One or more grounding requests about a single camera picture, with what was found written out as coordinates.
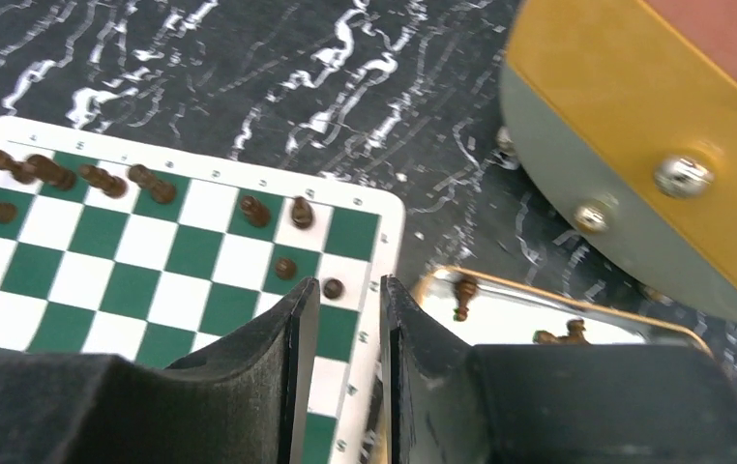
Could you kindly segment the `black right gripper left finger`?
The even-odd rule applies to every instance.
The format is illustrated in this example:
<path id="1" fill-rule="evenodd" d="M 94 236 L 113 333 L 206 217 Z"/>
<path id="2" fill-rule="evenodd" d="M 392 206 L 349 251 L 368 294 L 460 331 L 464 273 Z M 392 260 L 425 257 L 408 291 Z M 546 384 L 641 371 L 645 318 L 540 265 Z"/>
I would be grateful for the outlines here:
<path id="1" fill-rule="evenodd" d="M 0 463 L 298 463 L 320 290 L 173 362 L 0 353 Z"/>

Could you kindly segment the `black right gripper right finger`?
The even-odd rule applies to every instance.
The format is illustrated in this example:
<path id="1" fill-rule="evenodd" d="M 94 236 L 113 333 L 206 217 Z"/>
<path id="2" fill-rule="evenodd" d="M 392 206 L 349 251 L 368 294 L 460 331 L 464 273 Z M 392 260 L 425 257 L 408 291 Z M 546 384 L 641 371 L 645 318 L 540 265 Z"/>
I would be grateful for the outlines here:
<path id="1" fill-rule="evenodd" d="M 737 463 L 737 392 L 677 345 L 468 345 L 381 283 L 392 463 Z"/>

